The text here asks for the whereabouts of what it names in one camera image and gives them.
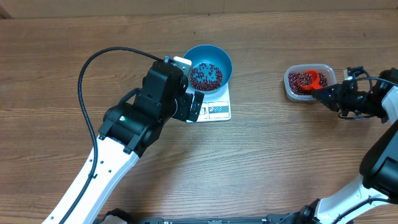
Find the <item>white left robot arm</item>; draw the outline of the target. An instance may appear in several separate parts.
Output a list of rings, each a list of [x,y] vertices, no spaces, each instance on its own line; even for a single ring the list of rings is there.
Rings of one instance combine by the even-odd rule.
[[[142,82],[108,109],[95,146],[45,223],[93,223],[114,188],[158,140],[170,119],[196,122],[204,94],[187,91],[192,62],[156,61]]]

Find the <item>red measuring scoop blue handle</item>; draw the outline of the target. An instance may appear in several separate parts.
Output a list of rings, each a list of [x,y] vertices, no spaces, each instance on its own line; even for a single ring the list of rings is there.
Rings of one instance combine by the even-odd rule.
[[[319,74],[315,70],[307,70],[300,74],[297,79],[297,84],[305,91],[322,89]]]

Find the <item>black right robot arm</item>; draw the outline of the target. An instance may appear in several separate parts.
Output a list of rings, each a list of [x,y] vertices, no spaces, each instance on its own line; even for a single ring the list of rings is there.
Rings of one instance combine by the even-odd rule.
[[[397,203],[397,69],[371,77],[363,67],[347,68],[340,84],[312,91],[312,96],[346,119],[378,117],[390,127],[361,161],[359,175],[337,193],[316,199],[283,219],[284,223],[352,223],[369,211]]]

